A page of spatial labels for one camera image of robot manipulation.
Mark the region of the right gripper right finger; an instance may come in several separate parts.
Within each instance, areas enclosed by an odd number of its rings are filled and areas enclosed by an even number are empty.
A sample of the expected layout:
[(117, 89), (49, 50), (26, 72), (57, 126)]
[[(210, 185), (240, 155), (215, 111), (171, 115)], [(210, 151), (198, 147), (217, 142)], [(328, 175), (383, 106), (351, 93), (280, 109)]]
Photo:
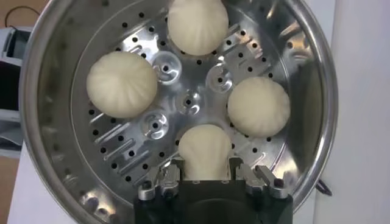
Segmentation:
[(244, 180), (246, 192), (250, 195), (267, 190), (273, 198), (288, 197), (284, 180), (277, 178), (267, 166), (255, 166), (252, 169), (240, 157), (233, 156), (229, 158), (229, 169), (232, 180)]

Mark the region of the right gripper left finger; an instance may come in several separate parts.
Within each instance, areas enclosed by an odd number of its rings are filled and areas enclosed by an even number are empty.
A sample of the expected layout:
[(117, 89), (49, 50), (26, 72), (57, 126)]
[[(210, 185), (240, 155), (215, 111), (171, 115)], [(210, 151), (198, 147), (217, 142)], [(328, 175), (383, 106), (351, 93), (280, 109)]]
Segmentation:
[(184, 179), (184, 160), (173, 158), (163, 167), (152, 167), (146, 179), (138, 187), (138, 199), (141, 201), (153, 200), (157, 194), (165, 196), (171, 194), (175, 197), (179, 192), (179, 182)]

